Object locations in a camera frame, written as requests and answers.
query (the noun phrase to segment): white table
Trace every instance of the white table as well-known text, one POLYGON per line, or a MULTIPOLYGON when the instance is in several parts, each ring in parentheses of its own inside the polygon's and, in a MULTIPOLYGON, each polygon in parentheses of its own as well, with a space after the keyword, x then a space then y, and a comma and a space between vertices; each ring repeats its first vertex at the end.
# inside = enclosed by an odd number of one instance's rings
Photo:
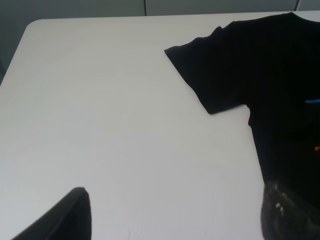
POLYGON ((0 239, 77 186, 93 240, 263 239, 248 108, 207 114, 164 49, 272 14, 31 23, 0 87, 0 239))

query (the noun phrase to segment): black cloth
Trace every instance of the black cloth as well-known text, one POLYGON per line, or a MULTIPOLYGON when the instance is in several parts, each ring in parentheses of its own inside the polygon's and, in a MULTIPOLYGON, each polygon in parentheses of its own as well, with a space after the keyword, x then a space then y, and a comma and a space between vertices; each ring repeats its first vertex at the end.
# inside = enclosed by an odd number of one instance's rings
POLYGON ((320 207, 320 23, 294 13, 235 21, 165 50, 209 114, 250 109, 264 182, 320 207))

